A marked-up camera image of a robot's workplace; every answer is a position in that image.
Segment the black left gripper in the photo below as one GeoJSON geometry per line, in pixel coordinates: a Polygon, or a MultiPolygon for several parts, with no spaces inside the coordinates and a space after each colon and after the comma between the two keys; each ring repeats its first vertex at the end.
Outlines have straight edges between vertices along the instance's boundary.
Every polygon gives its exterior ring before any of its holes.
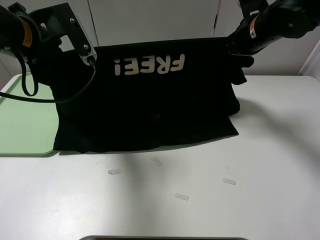
{"type": "Polygon", "coordinates": [[[69,3],[34,10],[28,14],[38,34],[32,50],[36,55],[56,55],[61,37],[67,36],[74,51],[83,56],[83,30],[69,3]]]}

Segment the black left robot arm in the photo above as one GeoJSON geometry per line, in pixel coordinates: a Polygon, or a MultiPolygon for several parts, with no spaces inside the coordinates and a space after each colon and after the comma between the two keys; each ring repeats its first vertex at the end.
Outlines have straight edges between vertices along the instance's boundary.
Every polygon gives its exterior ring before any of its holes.
{"type": "Polygon", "coordinates": [[[68,3],[27,13],[18,2],[0,7],[0,49],[23,57],[54,55],[67,36],[81,57],[90,54],[89,41],[68,3]]]}

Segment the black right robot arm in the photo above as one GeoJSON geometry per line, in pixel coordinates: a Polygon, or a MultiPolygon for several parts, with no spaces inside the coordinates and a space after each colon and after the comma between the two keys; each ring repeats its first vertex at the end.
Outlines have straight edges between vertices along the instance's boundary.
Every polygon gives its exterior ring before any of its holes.
{"type": "Polygon", "coordinates": [[[282,39],[299,39],[320,25],[318,0],[240,0],[243,20],[227,37],[232,54],[255,55],[282,39]]]}

